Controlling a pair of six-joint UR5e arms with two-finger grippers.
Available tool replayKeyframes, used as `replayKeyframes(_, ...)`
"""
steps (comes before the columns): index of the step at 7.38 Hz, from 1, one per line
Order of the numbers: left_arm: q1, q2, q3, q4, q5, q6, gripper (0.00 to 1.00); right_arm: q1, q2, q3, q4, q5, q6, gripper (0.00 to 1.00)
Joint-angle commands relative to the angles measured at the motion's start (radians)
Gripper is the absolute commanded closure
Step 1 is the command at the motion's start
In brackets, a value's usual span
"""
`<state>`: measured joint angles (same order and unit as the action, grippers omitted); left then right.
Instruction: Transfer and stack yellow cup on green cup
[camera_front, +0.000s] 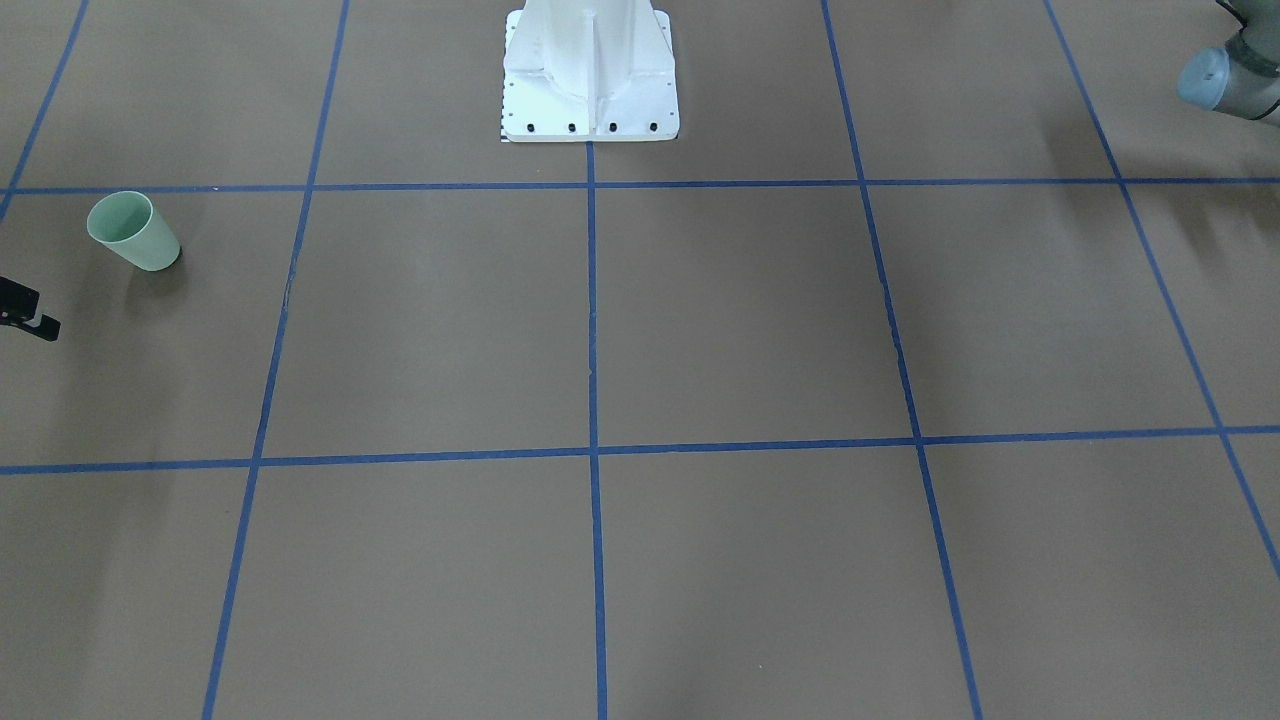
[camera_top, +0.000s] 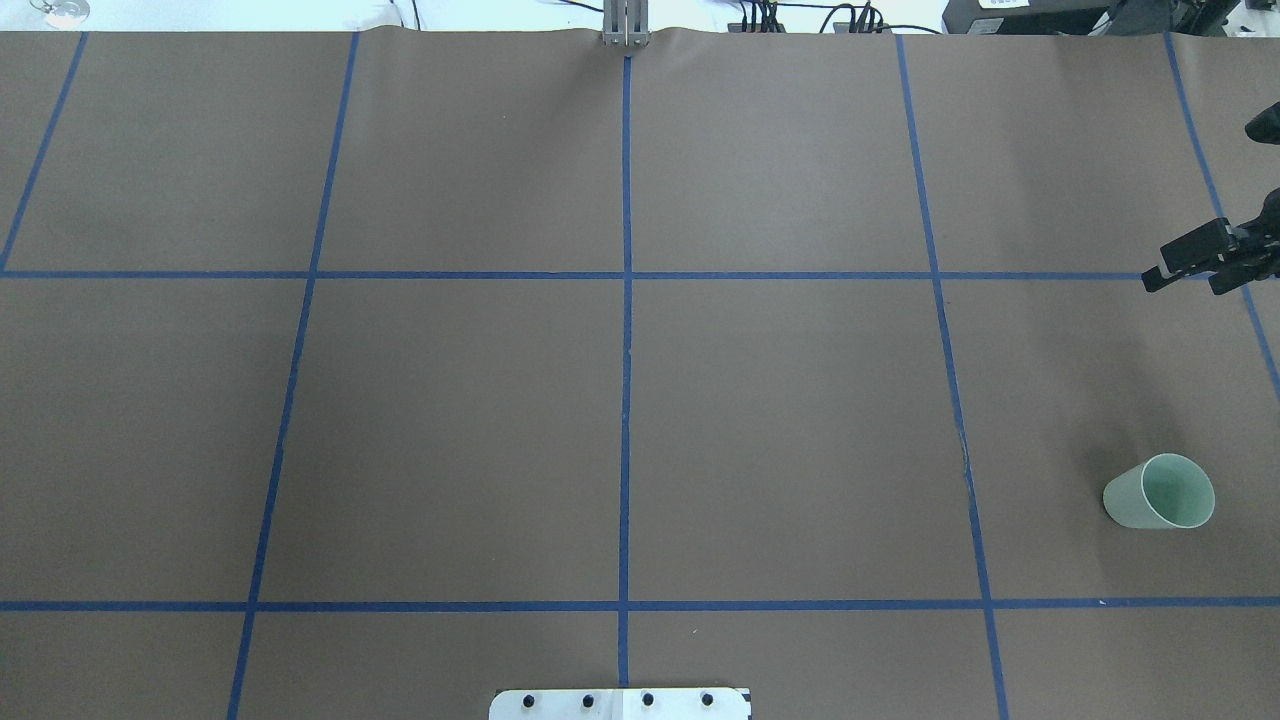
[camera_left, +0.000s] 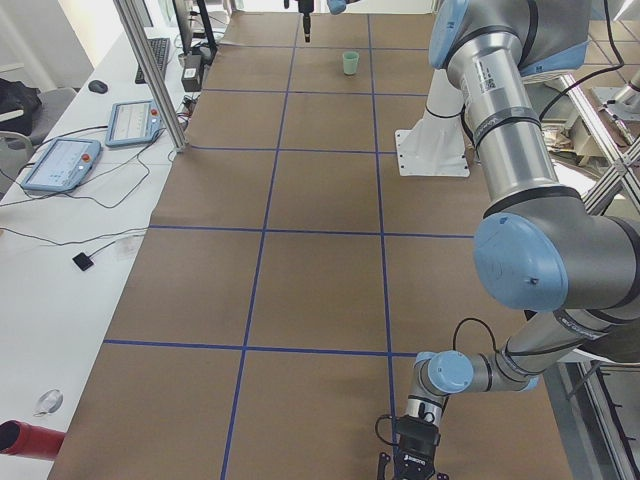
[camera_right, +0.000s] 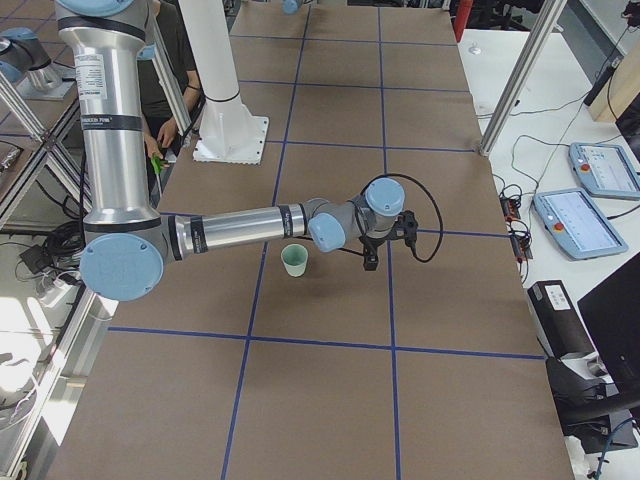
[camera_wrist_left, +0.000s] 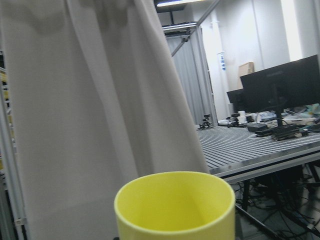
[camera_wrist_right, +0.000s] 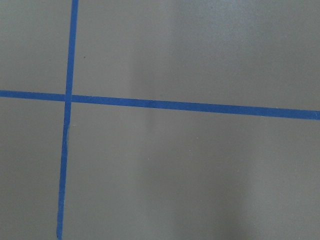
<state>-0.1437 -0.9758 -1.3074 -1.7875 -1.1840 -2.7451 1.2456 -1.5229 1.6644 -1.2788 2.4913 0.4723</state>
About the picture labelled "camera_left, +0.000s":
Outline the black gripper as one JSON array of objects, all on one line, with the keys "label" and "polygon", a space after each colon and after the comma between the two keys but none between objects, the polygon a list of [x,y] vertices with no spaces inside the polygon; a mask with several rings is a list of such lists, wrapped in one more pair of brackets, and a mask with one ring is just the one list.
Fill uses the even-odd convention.
[{"label": "black gripper", "polygon": [[[431,479],[436,474],[434,460],[440,441],[438,426],[405,415],[398,420],[396,430],[399,442],[394,456],[394,472],[392,456],[380,452],[375,479]],[[437,472],[436,480],[450,480],[450,477],[444,472]]]}]

